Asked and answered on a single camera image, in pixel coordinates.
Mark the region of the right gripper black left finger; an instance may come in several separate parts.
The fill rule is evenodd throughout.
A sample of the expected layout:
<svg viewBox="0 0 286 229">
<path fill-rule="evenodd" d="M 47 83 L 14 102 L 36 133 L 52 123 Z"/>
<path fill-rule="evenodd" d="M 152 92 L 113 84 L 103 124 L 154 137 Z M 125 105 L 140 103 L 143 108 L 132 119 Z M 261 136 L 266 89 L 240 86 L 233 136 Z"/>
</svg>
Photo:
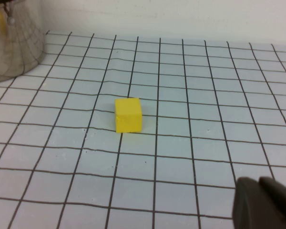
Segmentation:
<svg viewBox="0 0 286 229">
<path fill-rule="evenodd" d="M 236 229 L 278 229 L 280 215 L 257 181 L 248 177 L 237 180 L 232 218 Z"/>
</svg>

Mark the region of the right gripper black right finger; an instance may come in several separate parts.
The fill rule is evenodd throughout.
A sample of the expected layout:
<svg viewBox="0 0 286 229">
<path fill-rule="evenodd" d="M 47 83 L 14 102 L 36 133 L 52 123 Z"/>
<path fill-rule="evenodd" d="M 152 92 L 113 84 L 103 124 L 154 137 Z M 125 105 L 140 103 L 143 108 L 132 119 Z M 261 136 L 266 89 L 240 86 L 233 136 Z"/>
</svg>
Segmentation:
<svg viewBox="0 0 286 229">
<path fill-rule="evenodd" d="M 286 218 L 286 186 L 270 177 L 260 177 L 259 185 L 270 196 L 276 208 Z"/>
</svg>

